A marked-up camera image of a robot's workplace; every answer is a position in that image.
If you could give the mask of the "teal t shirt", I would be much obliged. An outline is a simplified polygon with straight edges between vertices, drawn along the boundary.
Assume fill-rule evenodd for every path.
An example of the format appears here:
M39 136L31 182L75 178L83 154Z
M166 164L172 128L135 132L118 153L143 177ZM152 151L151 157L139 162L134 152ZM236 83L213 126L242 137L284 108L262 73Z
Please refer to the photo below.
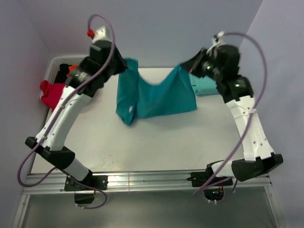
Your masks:
M116 95L116 114L124 124L197 109L189 73L180 65L153 85L141 77L138 60L127 58L126 63L128 68L118 76Z

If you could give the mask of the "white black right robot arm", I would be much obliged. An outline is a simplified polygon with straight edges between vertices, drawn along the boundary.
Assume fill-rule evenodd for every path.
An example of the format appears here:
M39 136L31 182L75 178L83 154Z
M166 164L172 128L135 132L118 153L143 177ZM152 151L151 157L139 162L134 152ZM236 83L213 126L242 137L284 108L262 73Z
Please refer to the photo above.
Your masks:
M210 163L206 167L206 181L216 185L222 178L246 181L271 172L284 159L274 152L259 120L254 92L247 77L238 73L240 53L236 46L221 45L210 51L202 48L193 58L181 64L195 77L209 77L230 110L242 146L243 158L232 160L229 154L223 161Z

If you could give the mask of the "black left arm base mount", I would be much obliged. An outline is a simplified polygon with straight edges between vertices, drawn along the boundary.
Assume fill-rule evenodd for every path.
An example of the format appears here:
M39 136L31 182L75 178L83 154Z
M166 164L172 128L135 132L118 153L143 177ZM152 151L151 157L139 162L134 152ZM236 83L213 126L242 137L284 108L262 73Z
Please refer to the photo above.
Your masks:
M97 193L101 193L104 195L103 203L98 206L101 207L108 200L108 196L104 192L107 190L107 184L107 175L93 175L88 181L77 181L75 178L67 176L64 191L74 192L75 204L84 208L89 208L88 205L93 203Z

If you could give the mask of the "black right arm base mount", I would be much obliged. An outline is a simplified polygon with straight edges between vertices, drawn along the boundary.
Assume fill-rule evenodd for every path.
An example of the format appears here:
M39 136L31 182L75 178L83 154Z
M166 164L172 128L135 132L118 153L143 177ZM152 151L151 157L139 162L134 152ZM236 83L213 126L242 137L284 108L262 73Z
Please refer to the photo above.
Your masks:
M187 181L190 181L192 187L198 188L201 187L207 180L208 175L206 171L201 172L191 172L190 177L187 178ZM219 201L224 199L225 186L232 186L233 180L229 177L215 177L203 190L204 197L208 203L217 204Z

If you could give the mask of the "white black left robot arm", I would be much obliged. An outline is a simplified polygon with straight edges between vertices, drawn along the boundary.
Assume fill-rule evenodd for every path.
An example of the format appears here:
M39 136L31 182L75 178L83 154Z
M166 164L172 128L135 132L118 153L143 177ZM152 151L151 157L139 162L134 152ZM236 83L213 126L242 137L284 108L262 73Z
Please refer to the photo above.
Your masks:
M65 147L66 137L97 90L103 88L112 75L122 73L126 68L126 61L113 42L101 40L91 44L89 56L67 77L59 102L43 129L25 141L44 160L73 177L82 190L92 186L93 174L73 151Z

